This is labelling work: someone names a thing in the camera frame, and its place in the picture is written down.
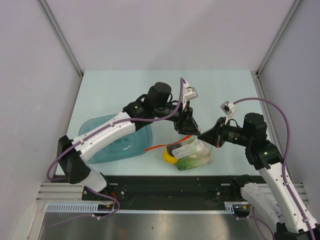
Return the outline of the fake yellow lemon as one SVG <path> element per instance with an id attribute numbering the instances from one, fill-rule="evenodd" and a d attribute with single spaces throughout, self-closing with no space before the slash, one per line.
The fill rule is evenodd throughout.
<path id="1" fill-rule="evenodd" d="M 178 159 L 175 158 L 174 156 L 171 156 L 168 153 L 166 148 L 163 151 L 162 158 L 166 163 L 171 164 L 171 165 L 175 165 L 178 162 Z"/>

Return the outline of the clear zip top bag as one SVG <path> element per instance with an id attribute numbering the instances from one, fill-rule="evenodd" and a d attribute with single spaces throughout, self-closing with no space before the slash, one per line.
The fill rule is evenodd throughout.
<path id="1" fill-rule="evenodd" d="M 180 139 L 179 141 L 176 141 L 176 142 L 173 142 L 173 143 L 170 143 L 170 144 L 155 145 L 155 146 L 152 146 L 150 148 L 145 149 L 144 151 L 146 153 L 153 152 L 157 159 L 164 161 L 163 160 L 163 152 L 166 149 L 167 145 L 180 143 L 182 145 L 182 147 L 173 150 L 172 153 L 173 153 L 173 155 L 174 155 L 174 157 L 176 159 L 178 159 L 178 160 L 179 159 L 184 159 L 184 158 L 187 158 L 187 156 L 189 156 L 189 155 L 191 155 L 193 153 L 193 150 L 192 150 L 192 147 L 191 147 L 191 143 L 194 140 L 199 140 L 199 139 L 194 135 L 188 135 L 188 136 Z M 212 161 L 212 152 L 211 152 L 211 160 L 208 163 L 206 163 L 205 165 L 209 164 L 211 161 Z"/>

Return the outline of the fake green lettuce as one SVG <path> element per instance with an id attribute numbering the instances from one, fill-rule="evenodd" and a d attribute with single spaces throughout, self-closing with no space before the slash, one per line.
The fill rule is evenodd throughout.
<path id="1" fill-rule="evenodd" d="M 174 165 L 180 170 L 189 170 L 194 169 L 200 166 L 203 166 L 207 163 L 207 160 L 205 158 L 199 159 L 199 158 L 181 158 L 178 160 L 177 163 Z"/>

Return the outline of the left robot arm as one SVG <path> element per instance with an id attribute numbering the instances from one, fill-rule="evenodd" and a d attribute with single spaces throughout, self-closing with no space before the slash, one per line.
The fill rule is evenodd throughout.
<path id="1" fill-rule="evenodd" d="M 173 101 L 172 88 L 164 82 L 157 82 L 148 93 L 129 103 L 99 127 L 73 139 L 62 136 L 58 140 L 57 163 L 65 179 L 71 185 L 80 184 L 93 190 L 100 200 L 107 199 L 111 188 L 103 174 L 88 165 L 89 159 L 119 138 L 163 120 L 173 122 L 175 131 L 181 135 L 200 135 L 190 107 L 190 101 L 197 96 L 196 89 L 181 78 L 178 100 Z"/>

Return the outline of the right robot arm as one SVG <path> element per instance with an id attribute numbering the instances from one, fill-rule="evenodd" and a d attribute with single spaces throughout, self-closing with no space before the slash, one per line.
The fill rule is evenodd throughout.
<path id="1" fill-rule="evenodd" d="M 248 113 L 242 127 L 231 126 L 221 117 L 198 139 L 216 148 L 225 142 L 245 148 L 246 159 L 262 176 L 273 199 L 265 195 L 247 174 L 231 181 L 230 194 L 237 201 L 249 202 L 252 209 L 262 215 L 276 240 L 318 240 L 320 224 L 303 203 L 288 172 L 283 170 L 284 159 L 278 148 L 267 140 L 266 132 L 264 117 Z"/>

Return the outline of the fake white cauliflower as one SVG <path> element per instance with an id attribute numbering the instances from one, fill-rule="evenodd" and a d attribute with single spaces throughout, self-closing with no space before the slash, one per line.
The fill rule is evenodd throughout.
<path id="1" fill-rule="evenodd" d="M 206 159 L 207 163 L 211 160 L 212 147 L 209 144 L 196 139 L 191 143 L 191 147 L 192 154 L 186 158 Z"/>

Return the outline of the fake dark plum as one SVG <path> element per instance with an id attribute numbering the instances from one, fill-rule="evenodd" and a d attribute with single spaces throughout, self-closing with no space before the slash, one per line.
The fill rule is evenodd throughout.
<path id="1" fill-rule="evenodd" d="M 173 150 L 178 149 L 180 147 L 182 147 L 180 142 L 175 144 L 169 144 L 166 146 L 166 151 L 171 157 L 174 157 Z"/>

